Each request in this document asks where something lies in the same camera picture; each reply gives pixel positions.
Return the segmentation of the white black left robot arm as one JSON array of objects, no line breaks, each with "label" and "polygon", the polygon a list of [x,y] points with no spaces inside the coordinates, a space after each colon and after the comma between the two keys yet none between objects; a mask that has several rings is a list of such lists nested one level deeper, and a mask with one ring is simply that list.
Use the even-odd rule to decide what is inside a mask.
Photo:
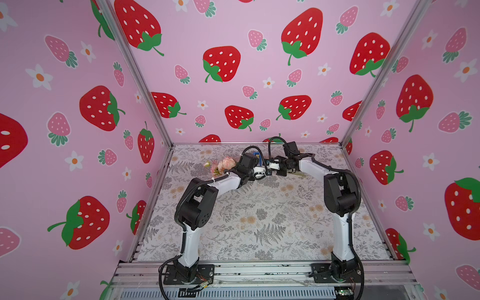
[{"label": "white black left robot arm", "polygon": [[200,238],[211,218],[217,197],[270,174],[262,154],[244,153],[237,165],[224,170],[221,176],[207,181],[192,179],[174,213],[175,223],[182,228],[181,250],[159,268],[159,282],[167,285],[195,282],[200,262]]}]

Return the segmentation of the artificial pink flower bouquet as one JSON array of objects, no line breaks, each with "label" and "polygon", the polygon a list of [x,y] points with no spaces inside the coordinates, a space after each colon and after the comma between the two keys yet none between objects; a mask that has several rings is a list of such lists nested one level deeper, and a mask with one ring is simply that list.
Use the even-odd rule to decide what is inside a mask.
[{"label": "artificial pink flower bouquet", "polygon": [[[277,161],[277,157],[274,157],[272,159],[272,161]],[[226,157],[224,158],[223,160],[219,161],[219,162],[207,162],[205,164],[205,166],[210,166],[211,167],[211,172],[212,172],[212,175],[214,178],[219,178],[221,176],[224,176],[228,173],[234,173],[236,174],[236,166],[238,165],[240,159],[237,161],[235,159],[233,159],[232,157]],[[267,169],[269,169],[267,166],[266,166],[266,161],[259,161],[258,165],[257,166],[261,166],[261,167],[265,167]],[[270,169],[272,175],[277,175],[277,170],[272,170]],[[289,174],[300,174],[301,176],[304,175],[304,172],[302,172],[301,170],[298,171],[298,172],[295,172],[295,173],[289,173]]]}]

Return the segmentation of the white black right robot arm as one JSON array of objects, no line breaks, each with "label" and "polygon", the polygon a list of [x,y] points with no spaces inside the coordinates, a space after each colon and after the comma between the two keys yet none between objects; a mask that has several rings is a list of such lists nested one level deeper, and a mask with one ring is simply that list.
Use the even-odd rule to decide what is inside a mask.
[{"label": "white black right robot arm", "polygon": [[295,142],[288,142],[283,148],[286,157],[274,159],[279,163],[279,173],[299,171],[323,180],[324,204],[333,214],[334,246],[329,273],[333,280],[345,281],[363,270],[353,243],[353,220],[361,205],[360,182],[350,170],[328,166],[314,154],[300,152]]}]

